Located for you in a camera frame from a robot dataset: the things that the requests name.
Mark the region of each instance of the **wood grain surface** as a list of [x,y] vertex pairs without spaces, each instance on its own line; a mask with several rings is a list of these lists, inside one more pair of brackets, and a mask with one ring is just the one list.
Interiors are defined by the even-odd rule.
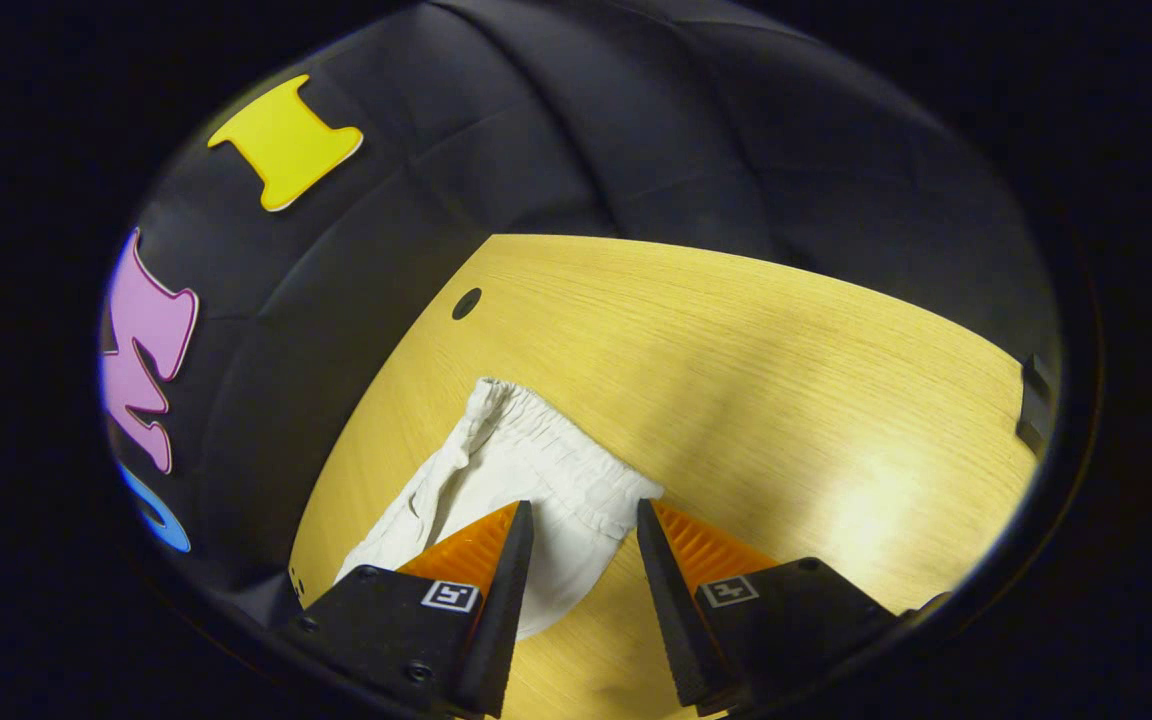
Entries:
[[[479,304],[453,306],[471,288]],[[904,301],[689,247],[493,236],[367,388],[291,551],[329,588],[477,378],[540,393],[666,500],[778,560],[819,556],[887,609],[972,570],[1028,487],[1020,364]],[[695,717],[677,706],[631,535],[576,609],[522,641],[503,717]]]

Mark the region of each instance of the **pink foam letter m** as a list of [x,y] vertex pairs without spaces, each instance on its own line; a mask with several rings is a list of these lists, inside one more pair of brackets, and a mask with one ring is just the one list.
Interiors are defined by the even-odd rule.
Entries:
[[169,291],[141,263],[137,245],[141,228],[123,247],[122,258],[109,285],[109,325],[115,350],[101,356],[105,410],[164,473],[172,471],[172,442],[161,424],[146,424],[132,414],[166,414],[168,400],[159,389],[147,355],[159,378],[169,381],[184,359],[189,336],[198,316],[198,296],[192,290]]

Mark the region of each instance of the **wooden table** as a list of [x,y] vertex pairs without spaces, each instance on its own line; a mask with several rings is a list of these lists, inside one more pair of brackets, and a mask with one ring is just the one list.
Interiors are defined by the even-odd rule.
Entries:
[[[965,577],[1034,465],[1014,434],[1020,364],[938,314],[689,247],[494,236],[340,433],[291,551],[305,605],[484,376],[535,388],[680,509],[778,560],[819,556],[896,612]],[[503,715],[695,717],[632,535],[571,614],[518,643]]]

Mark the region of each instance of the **white cloth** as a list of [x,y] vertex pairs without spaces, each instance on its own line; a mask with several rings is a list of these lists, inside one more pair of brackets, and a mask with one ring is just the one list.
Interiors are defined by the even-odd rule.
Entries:
[[482,378],[447,442],[349,551],[338,579],[358,564],[396,569],[490,511],[530,500],[522,639],[589,593],[634,529],[637,502],[662,494],[531,389]]

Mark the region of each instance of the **yellow table top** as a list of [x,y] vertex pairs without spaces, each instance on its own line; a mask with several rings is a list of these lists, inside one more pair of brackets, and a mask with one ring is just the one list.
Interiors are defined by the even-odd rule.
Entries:
[[[452,319],[471,288],[472,313]],[[836,279],[626,240],[493,236],[430,302],[340,433],[291,551],[306,605],[433,454],[477,378],[524,384],[776,560],[819,556],[888,611],[953,589],[1034,457],[1020,364]],[[517,644],[503,717],[695,717],[677,705],[637,541]]]

